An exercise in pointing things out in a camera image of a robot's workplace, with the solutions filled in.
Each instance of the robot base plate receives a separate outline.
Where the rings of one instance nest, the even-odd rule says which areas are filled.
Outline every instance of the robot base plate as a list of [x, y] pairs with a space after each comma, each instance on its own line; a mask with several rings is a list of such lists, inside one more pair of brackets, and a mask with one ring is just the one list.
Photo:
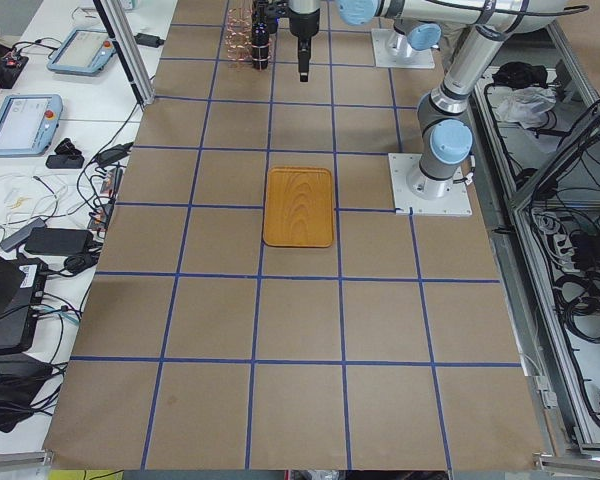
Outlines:
[[[425, 200], [411, 191], [407, 186], [407, 174], [413, 165], [420, 161], [420, 154], [390, 153], [391, 186], [393, 188], [393, 204], [398, 215], [437, 215], [450, 217], [470, 217], [471, 203], [464, 183], [454, 183], [451, 191], [437, 200]], [[460, 168], [454, 179], [463, 177]]]
[[416, 52], [411, 58], [394, 57], [387, 51], [387, 40], [393, 33], [393, 30], [384, 28], [371, 29], [371, 38], [373, 40], [373, 53], [376, 58], [376, 67], [386, 68], [418, 68], [434, 69], [436, 64], [433, 60], [431, 50]]

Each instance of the metal frame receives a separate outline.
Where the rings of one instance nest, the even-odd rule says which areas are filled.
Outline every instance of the metal frame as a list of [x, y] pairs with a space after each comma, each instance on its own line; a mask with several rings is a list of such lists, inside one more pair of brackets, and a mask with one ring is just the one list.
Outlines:
[[589, 460], [586, 458], [558, 458], [550, 455], [538, 455], [536, 457], [536, 466], [539, 470], [549, 473], [600, 479], [600, 460]]
[[153, 103], [155, 89], [140, 56], [127, 17], [119, 0], [93, 0], [111, 43], [113, 43], [120, 63], [127, 75], [133, 94], [141, 106]]
[[53, 452], [41, 450], [29, 453], [8, 453], [0, 455], [0, 472], [13, 470], [49, 467], [53, 460]]
[[[558, 24], [554, 23], [547, 27], [547, 31], [569, 74], [572, 76], [573, 85], [581, 93], [585, 105], [590, 105], [598, 99], [597, 92], [589, 83], [577, 59], [571, 53], [562, 30]], [[482, 98], [482, 89], [486, 81], [482, 81], [474, 91], [473, 98], [482, 114], [478, 117], [472, 116], [472, 122], [474, 123], [472, 127], [474, 131], [482, 133], [483, 145], [486, 145], [484, 140], [488, 139], [488, 144], [493, 152], [492, 157], [495, 160], [491, 166], [493, 170], [497, 170], [497, 173], [492, 172], [491, 176], [500, 177], [501, 182], [498, 184], [497, 178], [494, 181], [495, 177], [488, 178], [485, 186], [484, 178], [481, 180], [476, 179], [478, 188], [482, 188], [483, 191], [488, 190], [491, 195], [490, 198], [486, 198], [487, 202], [484, 202], [484, 193], [482, 194], [480, 200], [483, 209], [486, 205], [488, 209], [490, 202], [494, 203], [496, 207], [496, 212], [487, 212], [486, 215], [484, 213], [483, 215], [485, 220], [488, 219], [489, 215], [493, 217], [491, 220], [492, 226], [502, 225], [499, 222], [509, 217], [516, 227], [518, 232], [517, 241], [507, 236], [492, 235], [492, 244], [497, 252], [499, 267], [503, 278], [505, 278], [505, 288], [511, 302], [510, 307], [513, 312], [512, 321], [515, 324], [516, 338], [522, 352], [533, 354], [534, 357], [536, 355], [540, 356], [540, 352], [533, 351], [534, 347], [529, 348], [532, 343], [530, 341], [530, 331], [532, 330], [530, 319], [535, 316], [533, 308], [537, 308], [542, 313], [545, 321], [546, 332], [541, 332], [541, 336], [545, 340], [543, 343], [548, 343], [550, 347], [545, 348], [543, 357], [549, 363], [547, 370], [555, 374], [555, 378], [558, 379], [556, 382], [552, 381], [551, 385], [558, 394], [558, 408], [543, 406], [542, 397], [535, 391], [533, 386], [531, 387], [536, 400], [534, 401], [536, 413], [540, 425], [543, 427], [542, 431], [545, 435], [547, 448], [553, 454], [538, 456], [536, 465], [539, 469], [551, 473], [600, 478], [600, 460], [590, 457], [590, 455], [600, 456], [600, 443], [596, 440], [596, 435], [593, 435], [593, 431], [590, 430], [594, 427], [590, 426], [590, 418], [584, 400], [578, 398], [578, 379], [567, 353], [568, 347], [563, 337], [562, 327], [552, 307], [553, 296], [546, 287], [548, 284], [546, 281], [546, 267], [542, 258], [539, 257], [539, 252], [537, 252], [535, 239], [532, 236], [526, 215], [526, 208], [532, 199], [535, 187], [541, 182], [541, 178], [545, 173], [550, 174], [562, 167], [563, 162], [550, 165], [550, 160], [557, 157], [548, 156], [547, 161], [539, 167], [539, 171], [527, 182], [525, 187], [516, 191], [513, 180], [510, 178], [504, 152], [495, 135], [492, 119], [488, 114], [485, 114], [488, 106]], [[482, 125], [476, 126], [476, 121], [482, 123]], [[483, 159], [488, 158], [481, 155], [481, 153], [476, 152], [476, 155], [483, 157]], [[586, 201], [580, 204], [579, 207], [593, 211], [600, 210], [600, 202], [597, 200]]]
[[412, 68], [432, 70], [436, 68], [436, 63], [433, 59], [433, 53], [430, 49], [420, 52], [413, 52], [413, 56], [409, 58], [394, 57], [387, 50], [387, 40], [393, 34], [393, 30], [384, 28], [371, 29], [371, 40], [373, 45], [373, 53], [376, 60], [376, 67], [386, 68]]
[[[450, 217], [470, 217], [471, 203], [467, 186], [464, 183], [454, 183], [449, 192], [441, 198], [427, 200], [411, 191], [407, 185], [407, 175], [420, 162], [421, 154], [390, 153], [389, 167], [391, 172], [391, 187], [393, 204], [398, 215], [437, 215]], [[460, 168], [453, 176], [454, 180], [463, 178]]]

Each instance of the wire bundle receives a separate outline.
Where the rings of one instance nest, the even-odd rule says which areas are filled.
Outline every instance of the wire bundle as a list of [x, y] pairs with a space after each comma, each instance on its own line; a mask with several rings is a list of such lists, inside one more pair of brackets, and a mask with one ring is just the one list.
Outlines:
[[[594, 161], [600, 165], [600, 162], [589, 152], [598, 142], [600, 142], [600, 99], [586, 109], [561, 139], [557, 155], [551, 161], [548, 168], [545, 168], [543, 173], [539, 174], [541, 177], [531, 193], [526, 213], [534, 239], [543, 254], [549, 280], [554, 285], [555, 311], [563, 325], [563, 337], [578, 378], [581, 397], [585, 402], [592, 421], [600, 428], [600, 412], [594, 407], [589, 396], [590, 394], [587, 392], [587, 380], [583, 375], [582, 368], [576, 356], [577, 350], [573, 347], [570, 338], [570, 335], [573, 335], [589, 343], [600, 344], [600, 334], [587, 334], [576, 323], [577, 317], [593, 314], [600, 315], [600, 272], [598, 271], [600, 266], [594, 264], [592, 270], [580, 272], [581, 276], [573, 275], [576, 272], [566, 271], [564, 264], [556, 262], [556, 252], [552, 252], [551, 249], [547, 248], [546, 239], [553, 234], [548, 234], [546, 230], [543, 231], [543, 224], [537, 214], [539, 208], [537, 207], [538, 202], [544, 200], [545, 213], [553, 211], [564, 215], [562, 219], [557, 217], [556, 219], [559, 223], [559, 229], [562, 231], [568, 230], [567, 238], [571, 237], [574, 233], [600, 235], [600, 215], [593, 219], [585, 212], [568, 207], [560, 198], [560, 193], [565, 191], [584, 190], [600, 193], [600, 181], [586, 165], [587, 161]], [[583, 167], [597, 189], [590, 187], [557, 189], [557, 185], [571, 174], [578, 165]], [[548, 198], [547, 196], [543, 198], [543, 193], [546, 193], [551, 188], [555, 189], [551, 196], [555, 197], [561, 207], [554, 209], [547, 208]], [[572, 224], [574, 228], [567, 229], [565, 222]], [[558, 279], [556, 278], [556, 272], [562, 274]], [[576, 283], [580, 285], [583, 291], [575, 298], [568, 300], [562, 291], [562, 287], [567, 283]]]

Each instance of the connector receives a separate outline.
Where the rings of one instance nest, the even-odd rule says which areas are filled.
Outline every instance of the connector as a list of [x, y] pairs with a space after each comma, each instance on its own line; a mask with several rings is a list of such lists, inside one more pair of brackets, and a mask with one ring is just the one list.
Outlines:
[[555, 392], [540, 392], [542, 397], [542, 404], [545, 408], [556, 408], [558, 406], [558, 396]]
[[106, 232], [113, 214], [113, 206], [113, 203], [107, 203], [98, 208], [98, 211], [91, 215], [87, 229], [92, 232]]
[[129, 150], [133, 142], [118, 144], [115, 147], [108, 148], [95, 156], [95, 161], [100, 168], [105, 168], [119, 162], [129, 155]]
[[539, 392], [551, 390], [549, 386], [549, 379], [544, 375], [536, 375], [533, 377], [533, 383]]
[[137, 33], [135, 37], [138, 45], [144, 45], [145, 47], [158, 48], [164, 45], [164, 40], [157, 35], [147, 35], [146, 33]]

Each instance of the blue tape line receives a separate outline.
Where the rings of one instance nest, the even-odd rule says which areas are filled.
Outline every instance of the blue tape line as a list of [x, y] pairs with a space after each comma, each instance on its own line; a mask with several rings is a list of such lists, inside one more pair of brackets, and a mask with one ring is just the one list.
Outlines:
[[[138, 277], [184, 277], [184, 278], [244, 278], [244, 279], [263, 279], [263, 280], [294, 280], [294, 281], [312, 281], [312, 280], [339, 280], [340, 277], [334, 276], [291, 276], [291, 275], [253, 275], [240, 273], [195, 273], [195, 272], [116, 272], [108, 270], [96, 271], [98, 276], [138, 276]], [[461, 278], [391, 278], [391, 277], [347, 277], [342, 276], [345, 282], [375, 282], [375, 283], [465, 283], [476, 285], [494, 285], [501, 283], [500, 280], [490, 279], [461, 279]]]
[[132, 202], [132, 201], [120, 201], [116, 202], [116, 205], [122, 205], [124, 207], [165, 207], [165, 208], [216, 208], [226, 210], [264, 210], [261, 205], [213, 205], [208, 203], [155, 203], [155, 202]]
[[340, 207], [340, 212], [359, 212], [359, 213], [395, 213], [394, 209], [388, 208], [351, 208], [351, 207]]
[[440, 434], [442, 436], [442, 446], [444, 448], [445, 461], [447, 470], [452, 469], [451, 452], [449, 450], [449, 440], [447, 438], [447, 427], [444, 423], [444, 412], [442, 410], [442, 397], [440, 394], [440, 384], [438, 382], [438, 373], [436, 371], [435, 355], [433, 351], [433, 341], [431, 339], [431, 328], [429, 326], [429, 315], [427, 312], [427, 300], [424, 292], [424, 282], [422, 281], [422, 270], [420, 268], [420, 255], [418, 250], [418, 238], [416, 235], [415, 222], [413, 221], [413, 212], [409, 215], [409, 225], [411, 227], [411, 240], [413, 242], [413, 252], [416, 261], [416, 272], [418, 274], [418, 286], [420, 290], [420, 302], [422, 304], [422, 317], [424, 319], [424, 327], [427, 335], [427, 347], [429, 349], [429, 357], [431, 359], [431, 374], [433, 376], [433, 388], [436, 396], [436, 407], [438, 410], [438, 419], [440, 422]]
[[[225, 11], [224, 11], [224, 17], [227, 16], [227, 12], [229, 11], [229, 0], [226, 0], [226, 4], [225, 4]], [[220, 58], [220, 51], [222, 48], [222, 38], [224, 37], [224, 27], [221, 29], [220, 31], [220, 41], [218, 43], [218, 48], [216, 50], [216, 60], [218, 58]], [[208, 102], [207, 102], [207, 109], [205, 112], [205, 117], [204, 117], [204, 124], [202, 126], [202, 133], [200, 135], [200, 146], [202, 146], [204, 144], [204, 137], [207, 131], [207, 125], [208, 125], [208, 121], [209, 121], [209, 111], [211, 110], [211, 96], [213, 95], [213, 89], [215, 86], [215, 79], [216, 79], [216, 74], [218, 72], [218, 62], [216, 61], [214, 68], [213, 68], [213, 76], [212, 76], [212, 80], [211, 80], [211, 88], [209, 89], [209, 98], [208, 98]], [[198, 178], [198, 170], [200, 168], [200, 156], [202, 155], [202, 150], [198, 149], [198, 161], [196, 162], [196, 168], [195, 168], [195, 173], [193, 175], [193, 181], [191, 184], [191, 191], [189, 193], [189, 204], [193, 203], [193, 196], [195, 193], [195, 188], [196, 188], [196, 181]], [[185, 220], [185, 224], [184, 224], [184, 230], [182, 232], [182, 240], [180, 243], [180, 251], [178, 253], [178, 263], [177, 263], [177, 269], [176, 269], [176, 274], [178, 274], [182, 268], [182, 259], [184, 257], [184, 251], [185, 251], [185, 246], [186, 246], [186, 242], [187, 242], [187, 234], [189, 231], [189, 225], [191, 223], [191, 206], [187, 207], [187, 218]], [[164, 358], [165, 358], [165, 354], [166, 354], [166, 350], [167, 350], [167, 343], [169, 340], [169, 331], [171, 328], [171, 320], [173, 317], [173, 309], [174, 309], [174, 305], [175, 305], [175, 299], [176, 299], [176, 294], [177, 294], [177, 290], [178, 290], [178, 281], [179, 281], [179, 277], [178, 275], [175, 276], [174, 282], [173, 282], [173, 291], [171, 293], [171, 301], [169, 304], [169, 311], [167, 314], [167, 322], [165, 325], [165, 330], [164, 330], [164, 335], [162, 338], [162, 348], [160, 351], [160, 362], [158, 363], [158, 374], [156, 375], [156, 383], [155, 383], [155, 387], [154, 387], [154, 391], [153, 391], [153, 399], [151, 402], [151, 410], [149, 412], [149, 422], [147, 424], [147, 433], [145, 436], [145, 444], [144, 444], [144, 448], [143, 448], [143, 452], [142, 452], [142, 461], [140, 463], [140, 469], [141, 470], [145, 470], [147, 467], [147, 457], [149, 454], [149, 446], [151, 444], [151, 436], [153, 433], [153, 422], [154, 422], [154, 418], [155, 418], [155, 410], [157, 407], [157, 402], [158, 402], [158, 393], [160, 391], [160, 383], [161, 383], [161, 379], [162, 379], [162, 369], [164, 366]]]
[[155, 150], [200, 150], [200, 147], [178, 145], [134, 145], [133, 148], [152, 148]]
[[[274, 40], [273, 55], [275, 59], [275, 52], [277, 51], [278, 36]], [[267, 129], [267, 150], [265, 155], [265, 172], [269, 171], [269, 165], [271, 163], [271, 134], [273, 130], [273, 92], [276, 78], [275, 61], [270, 62], [271, 65], [271, 91], [269, 92], [269, 125]], [[262, 193], [262, 205], [266, 201], [268, 176], [265, 175], [264, 179], [264, 191]], [[262, 292], [262, 269], [264, 264], [264, 241], [260, 240], [260, 254], [258, 258], [258, 278], [256, 282], [256, 305], [253, 317], [253, 338], [251, 344], [251, 372], [249, 377], [249, 404], [247, 410], [247, 442], [245, 448], [244, 468], [248, 469], [251, 465], [251, 433], [253, 427], [253, 403], [254, 403], [254, 389], [255, 389], [255, 376], [256, 376], [256, 359], [258, 354], [258, 322], [260, 319], [260, 295]]]
[[[156, 95], [156, 98], [166, 99], [166, 100], [182, 100], [184, 102], [205, 102], [206, 100], [201, 99], [199, 97], [185, 97], [179, 95]], [[235, 103], [241, 105], [284, 105], [284, 106], [301, 106], [301, 107], [331, 107], [330, 103], [317, 103], [317, 102], [283, 102], [283, 101], [272, 101], [267, 102], [265, 100], [236, 100], [232, 98], [214, 98], [210, 100], [212, 103]], [[395, 105], [369, 105], [363, 103], [338, 103], [333, 106], [338, 108], [375, 108], [375, 109], [385, 109], [385, 110], [395, 110], [397, 107]]]
[[333, 142], [333, 175], [335, 177], [335, 199], [336, 199], [336, 242], [338, 246], [338, 302], [340, 308], [340, 351], [342, 355], [342, 400], [344, 415], [344, 438], [345, 453], [347, 458], [347, 470], [353, 470], [353, 458], [351, 454], [351, 425], [349, 418], [349, 386], [347, 382], [347, 345], [345, 336], [345, 311], [344, 311], [344, 286], [342, 267], [342, 232], [340, 228], [340, 191], [338, 189], [338, 140], [336, 136], [336, 108], [335, 88], [333, 84], [333, 45], [331, 42], [331, 5], [327, 3], [328, 14], [328, 41], [329, 41], [329, 87], [331, 95], [331, 135]]
[[229, 363], [256, 365], [346, 365], [355, 367], [428, 367], [436, 368], [522, 368], [518, 362], [408, 362], [393, 360], [301, 360], [261, 358], [196, 358], [196, 357], [116, 357], [98, 355], [72, 355], [71, 361], [78, 362], [146, 362], [146, 363]]
[[223, 25], [215, 25], [208, 23], [172, 23], [172, 27], [213, 27], [213, 28], [222, 28]]

